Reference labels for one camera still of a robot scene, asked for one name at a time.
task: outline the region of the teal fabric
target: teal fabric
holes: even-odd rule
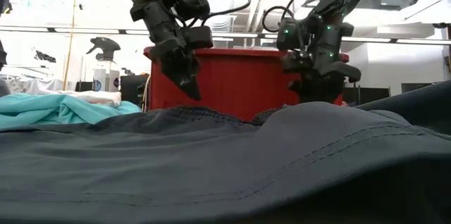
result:
[[[25,125],[95,124],[105,118],[138,112],[141,109],[128,101],[112,108],[64,94],[10,94],[0,98],[0,129]]]

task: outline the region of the black spray nozzle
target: black spray nozzle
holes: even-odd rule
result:
[[[97,48],[100,48],[104,54],[112,54],[114,51],[121,50],[121,47],[117,42],[106,37],[91,38],[91,43],[93,43],[94,46],[86,54],[90,54]]]

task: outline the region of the ceiling light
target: ceiling light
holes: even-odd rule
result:
[[[265,35],[265,38],[267,38],[267,39],[277,39],[277,35],[276,34],[267,34],[267,35]]]
[[[149,31],[147,30],[126,30],[127,34],[130,35],[149,35]]]
[[[213,41],[232,42],[233,38],[213,37]]]
[[[399,39],[397,44],[451,45],[451,40]]]
[[[72,29],[70,28],[56,28],[55,31],[57,32],[65,32],[70,33]],[[117,30],[93,30],[93,29],[83,29],[83,28],[74,28],[74,33],[92,33],[92,34],[119,34]]]
[[[47,32],[46,27],[9,27],[0,26],[0,31]]]
[[[213,32],[213,37],[241,37],[241,38],[257,38],[258,34],[252,33],[231,33],[231,32]]]
[[[371,43],[388,43],[390,38],[377,38],[377,37],[343,37],[341,39],[344,42],[371,42]]]

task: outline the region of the red container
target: red container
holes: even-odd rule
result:
[[[284,54],[282,51],[251,49],[197,50],[201,65],[197,75],[201,101],[188,98],[153,63],[150,108],[207,106],[250,120],[270,108],[297,104],[299,99],[288,90],[288,83],[299,75],[282,73],[280,58]],[[335,103],[341,105],[341,97]]]

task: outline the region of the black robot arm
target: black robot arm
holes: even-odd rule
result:
[[[301,80],[289,88],[301,101],[332,102],[342,93],[346,77],[360,80],[360,70],[340,61],[339,54],[342,37],[354,31],[343,19],[359,1],[320,0],[305,19],[284,18],[280,23],[277,47],[292,51],[283,59],[283,69],[300,73]]]
[[[199,64],[194,49],[213,46],[208,26],[186,26],[185,21],[206,20],[210,15],[207,0],[132,0],[130,14],[143,20],[155,44],[150,54],[162,73],[190,98],[200,100],[196,74]]]

